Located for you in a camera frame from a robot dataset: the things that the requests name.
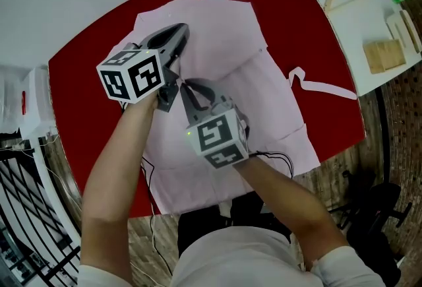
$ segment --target metal railing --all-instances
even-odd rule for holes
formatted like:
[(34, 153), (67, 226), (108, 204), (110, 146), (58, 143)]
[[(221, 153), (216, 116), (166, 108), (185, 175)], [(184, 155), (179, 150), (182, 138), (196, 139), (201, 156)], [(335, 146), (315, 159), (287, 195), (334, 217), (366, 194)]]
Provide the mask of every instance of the metal railing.
[[(72, 244), (50, 206), (34, 160), (28, 157), (32, 151), (25, 153), (0, 152), (0, 217), (17, 246), (25, 247), (19, 248), (21, 261), (28, 262), (46, 286), (75, 286), (80, 247)], [(45, 265), (35, 262), (34, 255)]]

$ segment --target white container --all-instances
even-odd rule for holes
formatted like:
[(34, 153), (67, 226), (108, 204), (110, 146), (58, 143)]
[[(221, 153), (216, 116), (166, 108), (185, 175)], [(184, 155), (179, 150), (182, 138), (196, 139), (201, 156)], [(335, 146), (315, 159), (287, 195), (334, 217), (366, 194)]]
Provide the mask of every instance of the white container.
[(39, 67), (32, 69), (22, 81), (22, 91), (26, 94), (26, 113), (22, 115), (20, 112), (22, 139), (57, 134), (49, 95), (48, 71)]
[(20, 80), (13, 73), (0, 74), (0, 133), (14, 133), (19, 129), (22, 93)]

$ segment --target white fabric strip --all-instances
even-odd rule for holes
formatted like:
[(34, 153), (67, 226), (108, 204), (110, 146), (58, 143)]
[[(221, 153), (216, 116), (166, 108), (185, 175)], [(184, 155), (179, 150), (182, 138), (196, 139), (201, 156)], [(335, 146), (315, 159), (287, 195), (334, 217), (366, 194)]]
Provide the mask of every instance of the white fabric strip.
[(293, 85), (293, 80), (297, 76), (301, 83), (301, 88), (303, 90), (310, 90), (310, 91), (319, 91), (325, 92), (327, 94), (334, 94), (336, 96), (349, 98), (350, 100), (356, 100), (357, 95), (345, 88), (340, 88), (339, 86), (326, 84), (321, 82), (311, 82), (309, 80), (305, 80), (305, 72), (302, 68), (296, 67), (292, 71), (289, 72), (289, 82), (290, 87)]

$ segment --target hand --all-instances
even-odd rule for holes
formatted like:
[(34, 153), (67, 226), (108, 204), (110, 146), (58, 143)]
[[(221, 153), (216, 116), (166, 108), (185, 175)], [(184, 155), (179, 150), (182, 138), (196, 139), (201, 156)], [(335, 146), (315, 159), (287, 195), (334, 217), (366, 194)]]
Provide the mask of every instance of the hand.
[(149, 109), (152, 109), (154, 111), (158, 106), (158, 90), (154, 91), (153, 93), (147, 95), (147, 97), (143, 98), (141, 101), (137, 102), (136, 104), (131, 104), (129, 106), (132, 106), (136, 110), (145, 110), (148, 111)]

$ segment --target forearm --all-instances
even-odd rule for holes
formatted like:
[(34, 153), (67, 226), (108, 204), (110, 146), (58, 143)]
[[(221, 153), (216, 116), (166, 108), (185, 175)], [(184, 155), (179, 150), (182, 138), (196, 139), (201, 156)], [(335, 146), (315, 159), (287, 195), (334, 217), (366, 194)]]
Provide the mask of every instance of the forearm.
[(277, 172), (258, 157), (235, 165), (274, 215), (293, 233), (331, 219), (321, 202), (307, 189)]
[(235, 168), (276, 218), (295, 234), (308, 269), (314, 260), (348, 245), (324, 205), (304, 187), (257, 157)]
[(98, 157), (84, 190), (82, 223), (127, 221), (154, 112), (147, 104), (127, 108)]

